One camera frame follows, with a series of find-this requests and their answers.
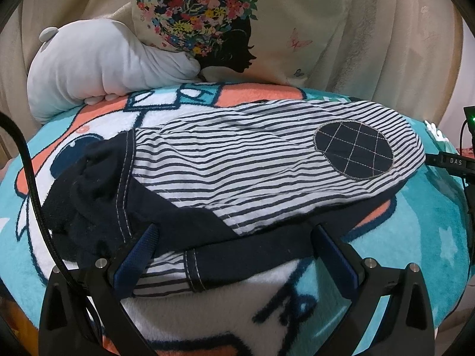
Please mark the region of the light grey plush toy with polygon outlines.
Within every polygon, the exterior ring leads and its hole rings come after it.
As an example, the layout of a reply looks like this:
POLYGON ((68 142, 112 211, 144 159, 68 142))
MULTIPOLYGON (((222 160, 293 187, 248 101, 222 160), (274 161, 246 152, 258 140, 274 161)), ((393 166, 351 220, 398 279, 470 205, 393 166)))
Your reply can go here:
POLYGON ((82 104, 194 82, 200 72, 187 53, 147 46, 125 24, 108 18, 47 27, 39 41, 26 93, 33 118, 42 124, 82 104))

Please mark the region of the beige curtain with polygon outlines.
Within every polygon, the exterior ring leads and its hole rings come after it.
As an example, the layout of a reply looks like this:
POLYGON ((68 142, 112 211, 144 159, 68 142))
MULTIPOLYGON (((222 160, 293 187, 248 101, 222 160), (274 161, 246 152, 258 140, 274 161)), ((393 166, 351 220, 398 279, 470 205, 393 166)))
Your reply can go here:
MULTIPOLYGON (((418 120, 440 121, 460 69, 463 28, 450 0, 239 0, 250 18, 254 61, 244 72, 209 67, 208 82, 279 96, 312 88, 354 96, 418 120)), ((138 0, 20 0, 1 31, 1 110, 26 137, 32 117, 26 76, 39 33, 80 19, 111 18, 140 39, 151 16, 138 0)))

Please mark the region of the navy white striped pants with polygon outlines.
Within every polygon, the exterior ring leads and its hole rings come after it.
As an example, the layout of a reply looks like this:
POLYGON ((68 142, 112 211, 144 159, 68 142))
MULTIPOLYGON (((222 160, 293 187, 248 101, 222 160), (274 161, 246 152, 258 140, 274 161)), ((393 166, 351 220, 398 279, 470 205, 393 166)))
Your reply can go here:
POLYGON ((423 164, 397 112, 365 101, 227 104, 188 90, 78 112, 40 157, 60 255, 86 267, 141 235, 116 294, 166 297, 303 257, 303 214, 352 228, 423 164))

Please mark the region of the floral print cream cushion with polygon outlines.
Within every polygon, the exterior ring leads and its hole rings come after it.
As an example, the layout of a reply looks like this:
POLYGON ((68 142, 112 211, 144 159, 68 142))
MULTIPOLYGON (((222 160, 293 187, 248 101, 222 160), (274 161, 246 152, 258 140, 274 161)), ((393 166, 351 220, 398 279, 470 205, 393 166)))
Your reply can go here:
POLYGON ((322 89, 365 0, 131 0, 131 14, 143 43, 190 55, 207 81, 322 89))

